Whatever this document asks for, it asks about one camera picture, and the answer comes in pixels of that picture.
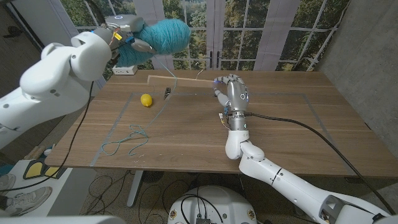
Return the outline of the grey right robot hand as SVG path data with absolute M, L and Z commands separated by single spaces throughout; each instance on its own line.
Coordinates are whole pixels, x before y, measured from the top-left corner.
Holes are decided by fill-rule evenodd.
M 248 89 L 243 79 L 235 74 L 217 77 L 215 84 L 225 84 L 227 93 L 222 93 L 216 86 L 213 87 L 215 96 L 222 107 L 226 108 L 228 125 L 232 131 L 247 130 L 245 112 L 248 107 Z

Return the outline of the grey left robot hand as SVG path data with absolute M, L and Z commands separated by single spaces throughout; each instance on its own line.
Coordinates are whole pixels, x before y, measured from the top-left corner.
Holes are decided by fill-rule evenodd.
M 100 27 L 93 31 L 117 54 L 123 45 L 131 46 L 138 52 L 156 53 L 155 48 L 138 37 L 146 24 L 142 17 L 133 14 L 109 16 Z

